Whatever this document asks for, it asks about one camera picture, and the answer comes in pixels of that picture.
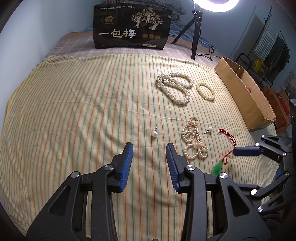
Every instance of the black box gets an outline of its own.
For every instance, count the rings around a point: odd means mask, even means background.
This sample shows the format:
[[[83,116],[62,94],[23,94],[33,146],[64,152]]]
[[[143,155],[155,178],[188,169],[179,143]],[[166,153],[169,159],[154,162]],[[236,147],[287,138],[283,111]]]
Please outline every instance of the black box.
[[[172,11],[141,4],[94,7],[95,48],[152,47],[163,49],[170,33]]]

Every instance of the yellow striped cloth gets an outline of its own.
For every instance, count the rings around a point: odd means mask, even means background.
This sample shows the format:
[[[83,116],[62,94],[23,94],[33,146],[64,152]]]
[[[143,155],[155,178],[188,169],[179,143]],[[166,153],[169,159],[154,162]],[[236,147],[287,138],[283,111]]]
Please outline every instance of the yellow striped cloth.
[[[168,72],[208,83],[216,100],[205,101],[194,85],[189,103],[173,104],[156,87],[157,76]],[[253,145],[263,133],[275,134],[266,128],[251,135],[214,69],[195,62],[141,54],[50,56],[9,99],[0,142],[0,195],[7,213],[26,233],[72,171],[94,172],[132,142],[127,187],[113,195],[119,240],[180,240],[186,195],[173,189],[165,146],[171,142],[182,154],[186,144],[180,133],[193,115],[201,133],[214,128],[202,134],[208,158],[190,161],[207,173],[232,148],[218,129],[231,133],[238,146]],[[156,125],[159,136],[152,139]],[[263,156],[230,157],[223,171],[237,182],[266,186],[277,167]],[[211,229],[209,211],[209,235]]]

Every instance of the tripod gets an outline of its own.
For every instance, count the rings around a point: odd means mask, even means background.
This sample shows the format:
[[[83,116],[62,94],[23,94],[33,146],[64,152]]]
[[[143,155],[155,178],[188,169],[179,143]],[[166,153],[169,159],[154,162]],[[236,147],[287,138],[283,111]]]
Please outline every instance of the tripod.
[[[202,21],[202,12],[201,11],[192,11],[194,17],[193,19],[184,27],[184,29],[179,33],[179,35],[174,39],[172,44],[175,44],[183,35],[184,33],[193,25],[195,24],[194,28],[194,35],[193,35],[193,41],[192,41],[192,53],[191,53],[191,59],[195,60],[196,52],[197,52],[197,45],[198,41],[200,39],[200,23]]]

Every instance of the gold logo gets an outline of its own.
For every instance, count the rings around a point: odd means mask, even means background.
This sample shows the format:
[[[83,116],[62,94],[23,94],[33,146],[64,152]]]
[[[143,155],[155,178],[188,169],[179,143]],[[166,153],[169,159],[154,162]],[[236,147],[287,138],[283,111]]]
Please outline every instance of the gold logo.
[[[114,17],[109,15],[109,16],[105,17],[105,23],[107,23],[107,24],[113,23],[113,19],[114,19]]]

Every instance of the pearl earring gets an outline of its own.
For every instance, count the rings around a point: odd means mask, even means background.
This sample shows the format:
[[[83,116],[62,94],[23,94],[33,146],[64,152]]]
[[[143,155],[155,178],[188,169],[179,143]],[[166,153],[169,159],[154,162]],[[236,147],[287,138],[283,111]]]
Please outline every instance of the pearl earring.
[[[204,134],[207,134],[209,132],[213,132],[213,127],[210,126]]]
[[[153,137],[157,137],[158,136],[157,126],[155,127],[155,130],[152,132],[152,136]]]

